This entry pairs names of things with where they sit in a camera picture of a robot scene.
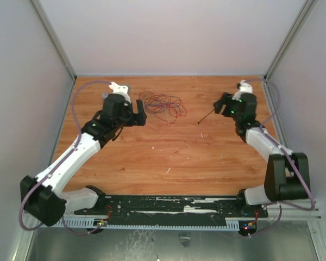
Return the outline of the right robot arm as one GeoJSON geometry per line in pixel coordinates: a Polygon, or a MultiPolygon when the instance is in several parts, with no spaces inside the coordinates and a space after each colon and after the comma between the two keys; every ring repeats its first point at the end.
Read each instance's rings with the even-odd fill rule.
{"type": "Polygon", "coordinates": [[[242,93],[238,98],[225,92],[214,103],[215,112],[233,119],[236,134],[267,163],[263,185],[240,191],[243,198],[235,203],[237,213],[249,216],[255,211],[255,205],[284,203],[294,206],[294,200],[303,199],[310,200],[311,206],[299,208],[313,210],[315,200],[310,191],[307,156],[288,149],[272,137],[256,119],[256,108],[257,97],[248,92],[242,93]]]}

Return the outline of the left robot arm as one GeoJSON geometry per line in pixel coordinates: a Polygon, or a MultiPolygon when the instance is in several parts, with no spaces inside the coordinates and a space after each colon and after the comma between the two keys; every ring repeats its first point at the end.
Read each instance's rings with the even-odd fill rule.
{"type": "Polygon", "coordinates": [[[79,133],[70,147],[49,167],[35,177],[25,176],[20,182],[21,206],[19,216],[28,212],[45,226],[53,226],[62,217],[76,210],[88,209],[101,214],[106,201],[101,191],[88,186],[63,192],[73,175],[109,141],[115,141],[125,127],[144,126],[147,115],[142,100],[133,104],[122,94],[109,94],[103,108],[79,127],[79,133]]]}

